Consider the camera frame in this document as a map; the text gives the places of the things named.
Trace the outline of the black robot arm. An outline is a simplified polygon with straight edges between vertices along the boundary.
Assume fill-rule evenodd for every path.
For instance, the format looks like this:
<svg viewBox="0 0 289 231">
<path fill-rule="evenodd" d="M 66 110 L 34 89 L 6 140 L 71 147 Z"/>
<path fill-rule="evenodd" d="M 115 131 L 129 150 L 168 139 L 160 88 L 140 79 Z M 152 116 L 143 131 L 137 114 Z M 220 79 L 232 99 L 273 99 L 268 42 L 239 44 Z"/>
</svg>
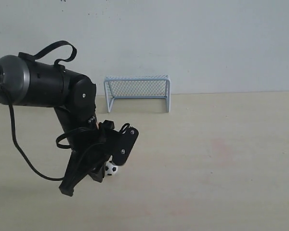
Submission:
<svg viewBox="0 0 289 231">
<path fill-rule="evenodd" d="M 64 131 L 56 145 L 71 151 L 59 178 L 61 188 L 73 187 L 87 175 L 101 181 L 107 161 L 125 165 L 138 138 L 129 123 L 115 130 L 113 121 L 98 122 L 95 97 L 96 85 L 89 77 L 58 63 L 43 64 L 22 53 L 0 58 L 0 103 L 9 108 L 13 144 L 33 172 L 37 169 L 17 141 L 13 108 L 44 107 L 56 113 Z"/>
</svg>

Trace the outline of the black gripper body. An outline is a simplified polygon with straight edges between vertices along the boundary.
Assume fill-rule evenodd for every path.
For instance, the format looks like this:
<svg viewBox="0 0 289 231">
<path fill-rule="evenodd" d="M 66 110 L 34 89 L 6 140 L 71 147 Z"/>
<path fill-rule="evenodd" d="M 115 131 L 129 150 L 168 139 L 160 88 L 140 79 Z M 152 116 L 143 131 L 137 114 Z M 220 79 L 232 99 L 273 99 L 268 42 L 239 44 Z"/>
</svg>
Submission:
<svg viewBox="0 0 289 231">
<path fill-rule="evenodd" d="M 71 150 L 84 152 L 96 162 L 108 161 L 115 146 L 115 124 L 105 120 L 98 127 L 81 127 L 70 135 Z"/>
</svg>

